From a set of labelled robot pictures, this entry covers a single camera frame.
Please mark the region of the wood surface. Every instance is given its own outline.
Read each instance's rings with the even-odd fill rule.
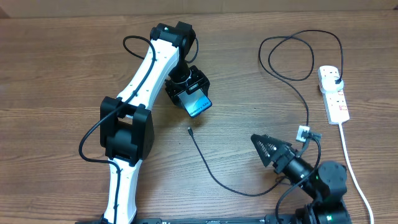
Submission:
[[[123,49],[123,37],[148,37],[158,23],[174,26],[178,21],[192,24],[197,34],[200,51],[193,64],[210,79],[213,106],[191,119],[161,90],[152,110],[155,144],[139,174],[139,218],[274,213],[288,186],[254,198],[226,191],[207,173],[187,127],[193,128],[219,181],[247,193],[268,189],[277,176],[262,165],[250,136],[267,133],[294,142],[305,109],[292,89],[259,66],[259,44],[274,35],[324,29],[344,47],[351,119],[343,126],[353,169],[376,223],[396,223],[397,11],[0,20],[0,223],[74,223],[101,216],[108,202],[109,167],[85,162],[78,144],[99,119],[102,99],[115,97],[141,64]],[[293,85],[308,103],[310,126],[323,134],[322,161],[345,164],[338,127],[327,123],[316,74],[321,65],[340,67],[338,44],[326,34],[301,38],[314,49],[315,72]],[[276,43],[264,45],[265,62]],[[147,49],[138,40],[127,44],[141,55]],[[287,42],[271,61],[283,75],[304,77],[310,51],[303,43]],[[105,159],[99,141],[99,131],[87,140],[88,157]],[[311,145],[304,158],[313,164],[316,156]],[[347,186],[344,199],[353,222],[368,223],[350,175]],[[280,212],[292,213],[309,202],[297,189]]]
[[[398,0],[0,0],[11,18],[391,10],[396,6]]]

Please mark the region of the black bracket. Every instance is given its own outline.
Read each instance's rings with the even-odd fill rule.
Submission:
[[[101,119],[122,104],[121,98],[105,97],[100,108]],[[132,124],[119,121],[118,118],[126,115],[132,116]],[[100,142],[105,148],[105,156],[129,161],[130,166],[136,165],[139,159],[146,159],[152,149],[154,137],[152,115],[144,105],[125,105],[100,127]]]
[[[209,79],[194,65],[190,67],[190,71],[190,77],[185,82],[174,83],[172,80],[165,81],[165,90],[175,106],[183,108],[178,95],[185,91],[188,95],[191,95],[193,92],[201,89],[205,96],[208,96],[208,90],[210,87]]]

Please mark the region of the power strip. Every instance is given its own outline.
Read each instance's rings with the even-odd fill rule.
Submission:
[[[346,141],[343,132],[343,123],[349,120],[349,113],[347,108],[346,98],[343,92],[343,84],[335,83],[336,77],[339,77],[338,69],[333,66],[325,65],[318,69],[319,87],[322,92],[323,102],[325,103],[326,115],[328,116],[329,124],[338,124],[341,136],[341,143],[343,145],[344,156],[347,162],[348,170],[353,178],[354,185],[361,195],[366,208],[369,211],[370,223],[374,223],[372,208],[366,200],[361,188],[359,187],[353,168],[348,157]]]

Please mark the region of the wooden tabletop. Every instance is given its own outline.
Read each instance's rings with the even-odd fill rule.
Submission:
[[[139,218],[274,213],[289,186],[262,197],[221,188],[207,173],[187,127],[193,128],[220,182],[252,194],[268,189],[277,176],[262,165],[250,136],[267,133],[300,147],[294,139],[305,123],[305,108],[290,87],[259,66],[259,45],[274,35],[323,29],[335,33],[344,48],[351,116],[344,129],[356,178],[376,223],[396,223],[397,11],[0,20],[0,223],[73,223],[101,216],[108,202],[109,167],[85,162],[78,144],[99,119],[102,99],[116,97],[141,64],[123,49],[123,37],[148,37],[158,23],[174,26],[178,21],[192,24],[197,34],[200,51],[193,64],[210,79],[213,106],[191,119],[161,90],[152,110],[155,144],[139,171]],[[292,84],[308,103],[310,126],[323,134],[322,161],[346,164],[338,127],[327,122],[316,74],[322,65],[340,68],[338,44],[327,34],[300,37],[314,49],[315,72]],[[265,62],[276,43],[265,44]],[[139,40],[128,46],[141,55],[147,49]],[[298,78],[308,73],[311,55],[306,45],[292,40],[271,61],[281,74]],[[312,164],[315,147],[304,155]],[[87,140],[84,152],[105,159],[99,131]],[[347,186],[344,200],[353,222],[368,223],[350,175]],[[293,213],[310,201],[297,189],[280,212]]]

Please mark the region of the black cable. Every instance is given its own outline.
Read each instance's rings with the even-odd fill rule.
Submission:
[[[276,207],[275,207],[275,216],[276,216],[276,220],[278,220],[279,224],[283,224],[281,222],[281,220],[279,219],[279,206],[282,203],[283,199],[285,199],[285,197],[291,193],[291,191],[294,190],[294,188],[298,187],[300,184],[302,184],[303,182],[305,182],[306,180],[308,180],[308,178],[316,171],[316,169],[318,168],[319,162],[321,160],[321,144],[319,143],[319,141],[315,138],[312,138],[312,140],[314,140],[317,143],[318,146],[318,158],[317,158],[317,162],[315,163],[315,166],[313,167],[313,170],[306,175],[302,180],[300,180],[299,182],[297,182],[295,185],[293,185],[291,188],[289,188],[288,190],[286,190],[286,192],[280,196],[280,199],[278,200],[278,203],[276,203]]]
[[[306,109],[306,111],[307,111],[306,125],[308,126],[309,117],[310,117],[310,112],[309,112],[309,110],[308,110],[307,102],[304,100],[304,97],[300,94],[300,92],[299,92],[296,88],[294,88],[294,86],[292,86],[289,82],[287,82],[287,81],[284,80],[284,79],[286,79],[286,80],[290,80],[290,81],[303,81],[303,80],[306,80],[306,79],[311,75],[311,73],[312,73],[312,71],[313,71],[314,63],[315,63],[315,57],[314,57],[314,54],[313,54],[313,50],[312,50],[311,45],[310,45],[308,42],[306,42],[305,40],[303,40],[303,39],[300,39],[300,38],[298,38],[298,37],[294,37],[295,35],[301,34],[301,33],[303,33],[303,32],[323,32],[323,33],[326,33],[326,34],[330,34],[330,35],[332,35],[334,38],[336,38],[336,40],[338,41],[338,44],[339,44],[339,46],[340,46],[340,54],[341,54],[341,73],[340,73],[339,79],[336,80],[336,83],[340,83],[341,79],[343,78],[343,47],[342,47],[342,45],[341,45],[340,39],[339,39],[335,34],[333,34],[333,33],[331,33],[331,32],[328,32],[328,31],[324,31],[324,30],[303,30],[303,31],[297,32],[297,33],[295,33],[295,34],[292,34],[292,35],[290,35],[290,36],[276,36],[276,37],[269,37],[269,38],[266,38],[266,39],[264,39],[264,40],[261,42],[261,44],[260,44],[259,56],[258,56],[258,57],[259,57],[259,61],[260,61],[260,64],[261,64],[262,68],[263,68],[268,74],[272,75],[274,78],[276,78],[276,79],[278,79],[278,80],[284,82],[286,85],[290,86],[290,87],[298,94],[298,96],[301,98],[301,100],[302,100],[303,103],[304,103],[304,107],[305,107],[305,109]],[[273,73],[271,73],[270,71],[268,71],[268,70],[265,68],[265,66],[264,66],[264,64],[262,63],[262,60],[261,60],[261,48],[262,48],[262,45],[264,44],[265,41],[267,41],[267,40],[272,40],[272,39],[283,39],[282,41],[280,41],[280,42],[271,50],[271,52],[270,52],[269,55],[268,55],[268,65],[269,65],[269,67],[271,68],[271,70],[272,70],[275,74],[273,74]],[[309,48],[310,51],[311,51],[311,55],[312,55],[311,70],[310,70],[310,72],[308,73],[308,75],[305,76],[304,78],[294,79],[294,78],[285,77],[285,76],[281,75],[280,73],[278,73],[278,72],[274,69],[274,67],[272,67],[272,65],[271,65],[271,55],[272,55],[272,53],[275,51],[276,48],[278,48],[279,45],[281,45],[283,42],[285,42],[286,40],[289,40],[289,39],[295,39],[295,40],[299,40],[299,41],[303,42],[304,44],[306,44],[306,45],[308,46],[308,48]]]
[[[187,63],[192,63],[196,58],[197,58],[197,56],[198,56],[198,51],[199,51],[199,42],[198,42],[198,39],[195,37],[195,40],[196,40],[196,42],[197,42],[197,51],[195,52],[195,55],[193,56],[193,58],[191,59],[191,60],[185,60],[185,62],[187,62]]]
[[[211,173],[210,168],[209,168],[209,165],[207,164],[206,159],[203,157],[203,154],[201,153],[201,151],[200,151],[200,149],[199,149],[199,146],[198,146],[198,144],[197,144],[197,142],[196,142],[196,140],[195,140],[195,137],[193,137],[193,131],[192,131],[191,127],[188,127],[188,133],[189,133],[189,135],[191,136],[193,143],[194,143],[195,146],[197,147],[198,152],[199,152],[201,158],[203,159],[203,162],[204,162],[205,165],[206,165],[207,171],[208,171],[209,174],[211,175],[211,178],[213,178],[213,180],[214,180],[218,185],[222,186],[222,187],[225,188],[226,190],[229,190],[230,192],[234,192],[234,193],[236,193],[236,194],[240,194],[240,195],[247,196],[247,197],[257,197],[257,196],[265,195],[266,193],[270,192],[271,190],[273,190],[276,186],[278,186],[278,185],[286,178],[286,177],[280,177],[280,179],[276,182],[276,184],[274,184],[270,189],[266,190],[266,191],[263,192],[263,193],[259,193],[259,194],[245,194],[245,193],[242,193],[242,192],[238,192],[237,190],[231,189],[231,188],[225,186],[224,184],[222,184],[220,181],[218,181],[218,180],[216,179],[216,177],[214,177],[214,175]]]
[[[120,167],[117,165],[117,163],[113,162],[113,161],[108,161],[108,160],[102,160],[102,159],[90,159],[87,158],[84,154],[83,154],[83,145],[85,143],[85,141],[87,140],[88,136],[90,136],[90,134],[96,129],[98,128],[98,126],[103,123],[106,119],[110,118],[113,114],[117,113],[118,111],[120,111],[121,109],[123,109],[126,105],[128,105],[128,103],[135,97],[135,95],[137,94],[137,92],[139,91],[139,89],[141,88],[141,86],[144,84],[144,82],[146,81],[146,79],[148,78],[150,72],[152,71],[152,68],[154,67],[155,61],[156,61],[156,57],[155,57],[155,48],[152,45],[152,43],[147,40],[144,37],[139,37],[139,36],[135,36],[135,35],[130,35],[127,36],[123,39],[123,46],[124,48],[130,53],[133,54],[134,56],[143,59],[141,56],[136,55],[135,53],[131,52],[129,49],[127,49],[126,45],[125,45],[125,41],[127,39],[140,39],[143,40],[145,42],[147,42],[151,49],[152,49],[152,53],[153,53],[153,58],[152,58],[152,62],[149,66],[148,72],[145,74],[144,78],[141,80],[140,84],[138,84],[137,88],[131,93],[131,96],[120,106],[118,106],[116,109],[112,110],[112,112],[110,112],[109,114],[107,114],[104,118],[102,118],[100,121],[98,121],[92,128],[90,128],[90,130],[87,131],[87,133],[84,135],[84,137],[81,139],[80,144],[79,144],[79,155],[82,159],[84,159],[87,162],[98,162],[98,163],[104,163],[104,164],[111,164],[113,166],[115,166],[116,168],[116,173],[118,174],[118,182],[116,184],[116,192],[115,192],[115,199],[114,199],[114,219],[113,219],[113,223],[116,223],[116,219],[118,216],[118,194],[119,194],[119,187],[120,187]]]

